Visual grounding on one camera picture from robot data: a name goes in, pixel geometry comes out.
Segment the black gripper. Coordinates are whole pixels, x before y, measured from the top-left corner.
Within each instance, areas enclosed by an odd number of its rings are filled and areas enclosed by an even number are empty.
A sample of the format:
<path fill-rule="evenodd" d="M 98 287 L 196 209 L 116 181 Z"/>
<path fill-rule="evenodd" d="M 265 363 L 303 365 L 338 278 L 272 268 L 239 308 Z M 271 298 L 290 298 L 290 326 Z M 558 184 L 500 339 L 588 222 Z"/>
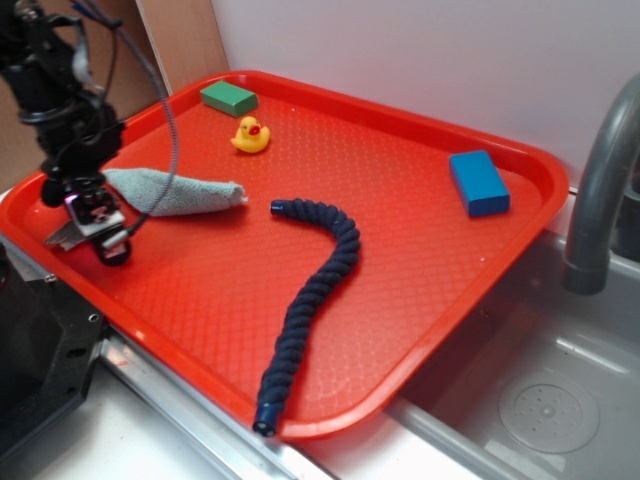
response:
<path fill-rule="evenodd" d="M 46 154 L 41 200 L 50 208 L 65 207 L 85 238 L 114 233 L 124 223 L 101 173 L 119 152 L 123 130 L 110 103 L 65 102 L 37 114 L 38 142 Z"/>

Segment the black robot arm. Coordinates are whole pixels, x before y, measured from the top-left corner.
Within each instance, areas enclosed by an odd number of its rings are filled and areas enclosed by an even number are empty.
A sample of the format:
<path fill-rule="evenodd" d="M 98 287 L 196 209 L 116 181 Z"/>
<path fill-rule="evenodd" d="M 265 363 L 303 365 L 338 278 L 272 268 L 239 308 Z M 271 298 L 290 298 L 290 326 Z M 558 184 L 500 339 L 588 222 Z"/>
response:
<path fill-rule="evenodd" d="M 101 169 L 120 150 L 124 124 L 92 79 L 82 20 L 37 1 L 2 2 L 1 76 L 45 154 L 42 202 L 65 207 L 85 238 L 121 229 Z"/>

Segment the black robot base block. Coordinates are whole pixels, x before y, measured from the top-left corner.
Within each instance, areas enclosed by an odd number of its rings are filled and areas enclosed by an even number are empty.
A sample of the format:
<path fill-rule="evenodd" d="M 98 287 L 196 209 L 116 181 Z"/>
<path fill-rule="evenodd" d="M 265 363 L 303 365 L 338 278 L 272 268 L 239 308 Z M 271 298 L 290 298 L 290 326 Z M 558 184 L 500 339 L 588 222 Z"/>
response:
<path fill-rule="evenodd" d="M 62 280 L 26 280 L 1 249 L 1 459 L 86 399 L 104 315 Z"/>

